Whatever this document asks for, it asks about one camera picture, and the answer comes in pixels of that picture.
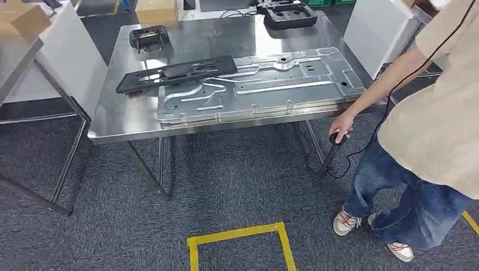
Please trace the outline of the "person's hand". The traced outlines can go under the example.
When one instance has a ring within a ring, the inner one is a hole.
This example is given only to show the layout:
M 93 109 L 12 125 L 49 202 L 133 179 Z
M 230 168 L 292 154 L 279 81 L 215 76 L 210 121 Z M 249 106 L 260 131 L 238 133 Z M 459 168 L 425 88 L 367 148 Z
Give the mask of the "person's hand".
M 337 134 L 335 143 L 339 144 L 344 138 L 350 138 L 349 133 L 352 131 L 355 115 L 347 112 L 337 116 L 329 128 L 329 135 Z

